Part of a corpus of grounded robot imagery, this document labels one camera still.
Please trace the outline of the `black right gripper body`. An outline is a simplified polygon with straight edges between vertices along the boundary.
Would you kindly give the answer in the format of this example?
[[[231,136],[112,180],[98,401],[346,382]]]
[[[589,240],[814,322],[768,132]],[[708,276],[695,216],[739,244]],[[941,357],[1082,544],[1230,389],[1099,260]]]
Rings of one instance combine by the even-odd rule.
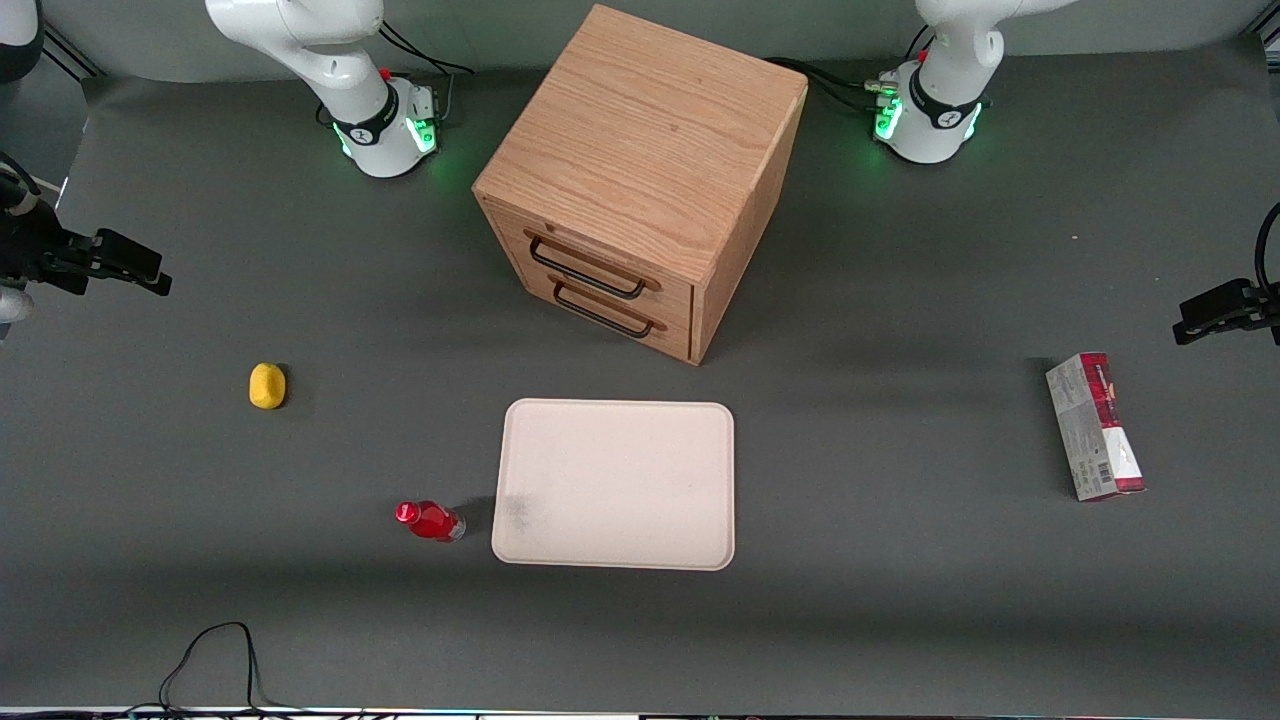
[[[42,283],[76,296],[90,284],[99,233],[67,229],[45,200],[3,201],[3,279],[18,284]]]

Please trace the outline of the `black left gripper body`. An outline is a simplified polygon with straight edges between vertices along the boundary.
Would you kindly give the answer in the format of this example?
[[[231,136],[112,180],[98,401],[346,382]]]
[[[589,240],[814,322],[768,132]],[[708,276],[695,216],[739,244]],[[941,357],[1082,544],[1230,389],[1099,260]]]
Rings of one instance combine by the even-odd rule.
[[[1267,329],[1279,346],[1279,290],[1277,283],[1242,279],[1245,296],[1245,318],[1240,320],[1242,331]]]

